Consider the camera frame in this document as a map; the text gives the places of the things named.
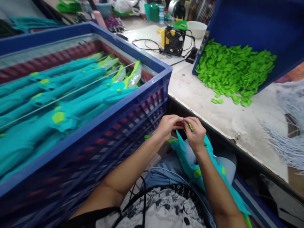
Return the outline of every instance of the blue crate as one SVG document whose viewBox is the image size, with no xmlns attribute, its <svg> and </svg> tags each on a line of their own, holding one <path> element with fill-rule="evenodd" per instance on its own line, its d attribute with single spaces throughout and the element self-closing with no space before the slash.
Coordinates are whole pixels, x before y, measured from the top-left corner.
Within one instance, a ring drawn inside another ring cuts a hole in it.
<svg viewBox="0 0 304 228">
<path fill-rule="evenodd" d="M 165 113 L 172 67 L 94 23 L 0 41 L 0 83 L 102 50 L 141 60 L 147 82 L 0 183 L 0 227 L 53 227 L 144 142 Z"/>
<path fill-rule="evenodd" d="M 207 27 L 208 39 L 222 45 L 252 51 L 267 49 L 277 55 L 275 68 L 258 92 L 304 61 L 304 1 L 296 0 L 217 0 Z M 203 53 L 203 40 L 192 74 Z"/>
</svg>

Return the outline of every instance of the green fabric scraps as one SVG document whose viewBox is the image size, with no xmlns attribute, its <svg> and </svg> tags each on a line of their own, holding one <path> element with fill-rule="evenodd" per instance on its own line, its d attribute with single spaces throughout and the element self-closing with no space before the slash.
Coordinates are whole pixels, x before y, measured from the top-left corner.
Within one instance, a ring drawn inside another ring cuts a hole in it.
<svg viewBox="0 0 304 228">
<path fill-rule="evenodd" d="M 58 0 L 59 4 L 56 6 L 61 13 L 77 13 L 82 12 L 81 5 L 76 0 L 67 0 L 71 3 L 65 3 L 63 0 Z"/>
<path fill-rule="evenodd" d="M 211 99 L 211 102 L 217 104 L 217 103 L 218 103 L 218 100 L 216 100 L 216 99 Z"/>
<path fill-rule="evenodd" d="M 196 72 L 206 87 L 213 89 L 216 98 L 224 94 L 231 97 L 235 104 L 249 106 L 251 97 L 274 68 L 275 60 L 276 55 L 267 50 L 253 52 L 248 45 L 227 48 L 211 39 L 196 66 Z"/>
</svg>

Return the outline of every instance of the black electrical cable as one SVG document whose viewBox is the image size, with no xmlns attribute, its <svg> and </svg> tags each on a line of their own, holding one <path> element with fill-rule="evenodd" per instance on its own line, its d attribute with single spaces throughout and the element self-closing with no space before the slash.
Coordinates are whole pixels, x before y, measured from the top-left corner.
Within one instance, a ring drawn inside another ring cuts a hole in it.
<svg viewBox="0 0 304 228">
<path fill-rule="evenodd" d="M 186 36 L 188 36 L 188 37 L 191 37 L 192 39 L 191 39 L 191 45 L 190 45 L 190 47 L 188 48 L 188 49 L 186 49 L 186 50 L 189 50 L 190 48 L 191 48 L 191 46 L 192 46 L 192 40 L 193 40 L 193 48 L 195 48 L 196 46 L 195 46 L 195 38 L 194 38 L 194 36 L 193 36 L 193 34 L 192 34 L 192 31 L 191 30 L 189 30 L 189 29 L 187 29 L 186 31 L 190 31 L 191 32 L 191 36 L 189 36 L 189 35 L 186 35 Z M 185 54 L 185 55 L 181 55 L 183 58 L 184 57 L 186 57 L 188 54 L 189 54 L 189 52 L 192 50 L 192 48 L 187 52 L 187 54 Z"/>
<path fill-rule="evenodd" d="M 138 194 L 138 193 L 137 193 L 137 194 L 133 193 L 134 188 L 135 188 L 135 185 L 136 185 L 136 183 L 133 185 L 132 190 L 129 190 L 129 192 L 131 193 L 130 198 L 129 198 L 129 202 L 131 201 L 132 195 L 136 196 L 136 195 Z"/>
<path fill-rule="evenodd" d="M 144 228 L 145 227 L 145 223 L 146 223 L 146 200 L 147 200 L 147 196 L 146 196 L 146 190 L 147 190 L 147 185 L 146 185 L 146 181 L 145 179 L 140 176 L 140 178 L 142 179 L 142 182 L 143 182 L 143 186 L 144 186 L 144 190 L 143 190 L 143 210 L 142 210 L 142 226 L 141 228 Z M 116 222 L 113 224 L 112 228 L 115 228 L 119 223 L 120 221 L 123 219 L 122 217 L 122 214 L 120 213 L 119 215 L 119 218 L 116 220 Z"/>
<path fill-rule="evenodd" d="M 192 34 L 192 31 L 189 30 L 189 29 L 187 29 L 186 31 L 190 31 L 191 36 L 190 36 L 190 35 L 187 35 L 187 34 L 186 34 L 186 36 L 191 37 L 192 39 L 191 39 L 191 45 L 190 45 L 190 47 L 187 48 L 187 49 L 185 49 L 185 50 L 183 50 L 183 52 L 189 50 L 189 49 L 192 47 L 192 40 L 193 40 L 193 47 L 195 47 L 195 38 L 194 38 L 194 36 L 193 36 L 193 34 Z M 138 47 L 138 46 L 134 43 L 134 42 L 143 41 L 143 40 L 145 41 L 145 46 L 146 46 L 147 48 Z M 150 41 L 150 42 L 155 43 L 155 44 L 157 45 L 158 49 L 152 49 L 152 48 L 150 48 L 150 47 L 146 44 L 147 41 Z M 136 47 L 142 49 L 142 50 L 150 50 L 150 51 L 154 51 L 155 53 L 158 53 L 158 54 L 161 54 L 161 55 L 164 55 L 164 56 L 169 56 L 170 58 L 172 57 L 172 55 L 165 53 L 163 47 L 161 47 L 158 43 L 156 43 L 154 40 L 151 40 L 151 39 L 133 40 L 133 41 L 132 41 L 132 44 L 135 45 Z M 192 50 L 192 48 L 191 48 L 185 55 L 181 55 L 181 57 L 183 57 L 183 58 L 186 57 L 186 56 L 189 54 L 189 52 L 190 52 L 191 50 Z"/>
<path fill-rule="evenodd" d="M 138 47 L 138 46 L 134 43 L 134 42 L 142 41 L 142 40 L 145 41 L 145 46 L 146 46 L 147 48 Z M 155 43 L 155 44 L 157 45 L 158 49 L 152 49 L 152 48 L 150 48 L 149 46 L 147 46 L 147 44 L 146 44 L 147 41 L 150 41 L 150 42 Z M 165 52 L 164 52 L 164 49 L 163 49 L 158 43 L 156 43 L 155 41 L 153 41 L 153 40 L 151 40 L 151 39 L 133 40 L 133 41 L 132 41 L 132 44 L 135 45 L 136 47 L 142 49 L 142 50 L 154 51 L 155 53 L 161 54 L 161 55 L 163 55 L 163 56 L 167 56 L 168 58 L 171 58 L 171 57 L 172 57 L 170 54 L 165 53 Z"/>
</svg>

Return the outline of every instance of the finger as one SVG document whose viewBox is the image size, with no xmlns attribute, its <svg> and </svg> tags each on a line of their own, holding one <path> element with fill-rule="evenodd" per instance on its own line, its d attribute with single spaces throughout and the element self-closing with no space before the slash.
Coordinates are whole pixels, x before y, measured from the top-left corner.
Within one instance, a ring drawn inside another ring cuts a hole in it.
<svg viewBox="0 0 304 228">
<path fill-rule="evenodd" d="M 181 122 L 181 117 L 179 117 L 177 115 L 172 115 L 172 117 L 169 119 L 169 121 L 172 124 L 176 124 L 177 122 Z"/>
<path fill-rule="evenodd" d="M 173 130 L 182 130 L 184 126 L 173 126 Z"/>
<path fill-rule="evenodd" d="M 196 118 L 196 117 L 187 117 L 187 118 L 189 118 L 191 120 L 194 120 L 199 126 L 202 125 L 201 122 L 200 122 L 200 120 L 198 118 Z"/>
<path fill-rule="evenodd" d="M 196 131 L 196 130 L 199 129 L 198 124 L 194 120 L 189 119 L 189 117 L 184 118 L 184 121 L 186 121 L 187 123 L 191 124 L 191 126 L 192 126 L 192 128 L 193 128 L 194 131 Z"/>
<path fill-rule="evenodd" d="M 176 122 L 175 125 L 176 125 L 176 126 L 182 126 L 182 127 L 183 127 L 183 126 L 184 126 L 184 123 L 182 123 L 182 122 Z"/>
<path fill-rule="evenodd" d="M 169 119 L 172 119 L 172 118 L 179 117 L 179 116 L 172 114 L 172 115 L 166 115 L 166 117 L 168 117 Z"/>
<path fill-rule="evenodd" d="M 185 124 L 184 126 L 185 126 L 186 135 L 188 137 L 191 134 L 191 129 L 190 129 L 188 122 L 185 121 L 184 124 Z"/>
</svg>

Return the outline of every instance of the power adapter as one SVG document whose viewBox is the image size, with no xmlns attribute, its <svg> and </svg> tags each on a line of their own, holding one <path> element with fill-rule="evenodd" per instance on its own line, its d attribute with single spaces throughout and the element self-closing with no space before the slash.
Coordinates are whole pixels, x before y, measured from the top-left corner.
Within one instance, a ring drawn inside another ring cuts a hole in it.
<svg viewBox="0 0 304 228">
<path fill-rule="evenodd" d="M 191 49 L 190 54 L 186 58 L 186 62 L 193 64 L 194 60 L 196 58 L 197 51 L 198 51 L 198 49 L 196 47 L 193 47 Z"/>
</svg>

